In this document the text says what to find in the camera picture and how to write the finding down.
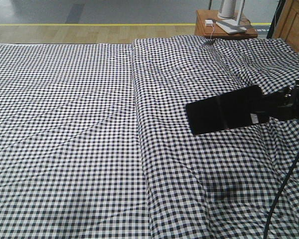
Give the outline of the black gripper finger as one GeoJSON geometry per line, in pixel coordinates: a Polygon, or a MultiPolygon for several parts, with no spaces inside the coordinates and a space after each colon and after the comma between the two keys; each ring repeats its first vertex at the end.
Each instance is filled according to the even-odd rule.
{"type": "Polygon", "coordinates": [[[285,87],[276,92],[262,96],[262,103],[274,106],[286,105],[291,98],[291,94],[292,88],[285,87]]]}
{"type": "Polygon", "coordinates": [[[290,106],[255,106],[251,109],[251,112],[259,115],[273,117],[279,120],[292,120],[293,109],[290,106]]]}

